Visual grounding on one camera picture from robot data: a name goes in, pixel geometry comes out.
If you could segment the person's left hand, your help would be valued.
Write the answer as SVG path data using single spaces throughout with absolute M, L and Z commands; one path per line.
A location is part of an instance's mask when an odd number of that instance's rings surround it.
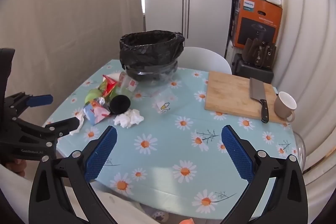
M 13 159 L 12 161 L 9 161 L 5 164 L 5 167 L 10 170 L 11 172 L 24 177 L 25 176 L 25 170 L 27 168 L 27 163 L 25 160 L 21 159 Z

